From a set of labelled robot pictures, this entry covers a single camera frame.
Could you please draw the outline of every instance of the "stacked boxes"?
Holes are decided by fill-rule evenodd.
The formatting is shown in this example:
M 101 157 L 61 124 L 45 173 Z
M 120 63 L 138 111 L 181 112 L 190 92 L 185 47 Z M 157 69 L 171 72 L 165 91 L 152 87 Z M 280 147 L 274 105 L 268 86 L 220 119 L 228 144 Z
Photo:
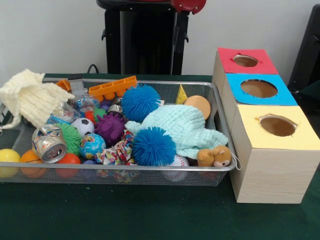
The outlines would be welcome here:
M 320 161 L 320 140 L 264 50 L 218 48 L 212 82 L 242 170 L 238 203 L 298 204 Z

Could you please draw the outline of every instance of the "baseball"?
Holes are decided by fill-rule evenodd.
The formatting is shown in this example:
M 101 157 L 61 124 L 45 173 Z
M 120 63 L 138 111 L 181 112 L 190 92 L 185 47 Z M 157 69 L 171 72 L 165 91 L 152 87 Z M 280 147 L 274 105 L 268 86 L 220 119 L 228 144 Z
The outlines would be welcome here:
M 166 167 L 189 167 L 188 160 L 179 155 L 175 155 L 173 163 L 166 165 Z M 171 182 L 180 182 L 183 181 L 187 175 L 187 171 L 162 171 L 162 174 L 165 179 L 171 181 Z

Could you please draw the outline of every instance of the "white wall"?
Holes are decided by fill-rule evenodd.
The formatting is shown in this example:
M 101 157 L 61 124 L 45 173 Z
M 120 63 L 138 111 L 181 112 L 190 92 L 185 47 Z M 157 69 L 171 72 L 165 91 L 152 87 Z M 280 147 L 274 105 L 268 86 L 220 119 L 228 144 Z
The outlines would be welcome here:
M 0 71 L 106 72 L 104 12 L 95 0 L 0 0 Z
M 266 49 L 288 83 L 318 0 L 207 0 L 189 18 L 183 74 L 211 75 L 217 47 Z
M 217 47 L 266 49 L 287 82 L 317 0 L 207 0 L 190 16 L 182 73 L 211 75 Z M 0 0 L 0 85 L 24 68 L 107 71 L 95 0 Z

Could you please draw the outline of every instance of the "soccer ball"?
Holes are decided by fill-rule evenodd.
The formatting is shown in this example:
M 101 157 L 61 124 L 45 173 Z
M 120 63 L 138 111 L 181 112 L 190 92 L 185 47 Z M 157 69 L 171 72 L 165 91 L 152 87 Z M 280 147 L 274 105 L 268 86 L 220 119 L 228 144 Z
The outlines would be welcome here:
M 92 121 L 90 121 L 88 118 L 77 118 L 74 120 L 73 123 L 71 123 L 72 126 L 74 126 L 79 134 L 84 137 L 87 134 L 93 134 L 95 132 L 95 126 Z

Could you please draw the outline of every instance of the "small brown teddy bear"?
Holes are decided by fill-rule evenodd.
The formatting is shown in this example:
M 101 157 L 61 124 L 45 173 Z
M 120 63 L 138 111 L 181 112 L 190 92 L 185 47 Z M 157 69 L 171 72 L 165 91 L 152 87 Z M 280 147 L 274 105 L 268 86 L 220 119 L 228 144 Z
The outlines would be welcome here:
M 199 167 L 226 167 L 231 163 L 231 152 L 226 146 L 201 149 L 196 155 Z

